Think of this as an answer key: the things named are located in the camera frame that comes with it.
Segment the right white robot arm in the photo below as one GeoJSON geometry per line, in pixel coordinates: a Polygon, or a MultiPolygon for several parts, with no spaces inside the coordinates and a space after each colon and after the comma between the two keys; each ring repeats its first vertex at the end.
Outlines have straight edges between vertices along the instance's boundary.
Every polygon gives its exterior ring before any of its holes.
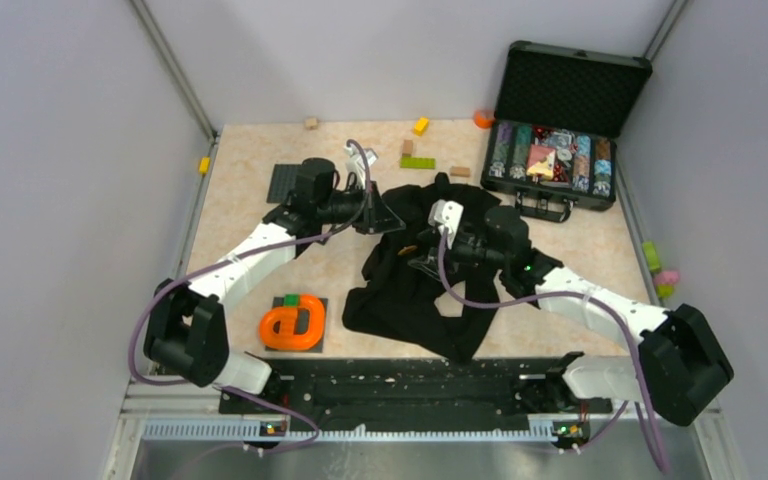
{"type": "Polygon", "coordinates": [[[427,250],[409,264],[441,283],[471,268],[486,269],[510,295],[508,305],[530,303],[625,348],[625,357],[573,354],[559,366],[546,397],[560,412],[585,400],[612,399],[688,426],[735,377],[699,309],[645,304],[585,279],[535,248],[527,223],[511,206],[490,208],[475,230],[461,204],[436,201],[420,240],[427,250]]]}

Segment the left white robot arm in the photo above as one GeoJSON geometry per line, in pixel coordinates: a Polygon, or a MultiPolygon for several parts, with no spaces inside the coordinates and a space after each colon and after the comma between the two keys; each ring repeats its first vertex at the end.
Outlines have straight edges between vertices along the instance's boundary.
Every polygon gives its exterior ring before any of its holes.
{"type": "Polygon", "coordinates": [[[268,275],[312,243],[324,244],[348,228],[365,235],[404,228],[371,178],[376,159],[371,149],[350,152],[343,189],[335,185],[333,162],[304,160],[284,200],[237,247],[209,267],[158,285],[140,317],[146,328],[144,356],[177,375],[181,383],[236,388],[255,412],[274,410],[281,388],[271,380],[272,367],[232,350],[226,316],[268,275]]]}

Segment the black garment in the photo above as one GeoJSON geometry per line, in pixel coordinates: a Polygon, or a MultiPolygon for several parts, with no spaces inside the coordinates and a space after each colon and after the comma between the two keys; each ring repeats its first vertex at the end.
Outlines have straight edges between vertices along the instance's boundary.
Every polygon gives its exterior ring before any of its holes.
{"type": "Polygon", "coordinates": [[[342,313],[347,329],[416,344],[457,363],[472,360],[496,315],[502,281],[514,298],[535,292],[539,264],[528,224],[511,206],[479,187],[450,182],[445,174],[427,186],[405,185],[383,194],[386,204],[405,222],[401,231],[386,233],[373,248],[361,273],[365,285],[349,291],[342,313]],[[411,268],[408,260],[424,253],[423,232],[431,206],[451,200],[464,207],[457,230],[470,228],[484,239],[482,262],[458,274],[445,273],[450,285],[464,284],[464,306],[458,316],[445,316],[436,301],[446,292],[440,279],[411,268]],[[408,245],[418,249],[398,256],[408,245]]]}

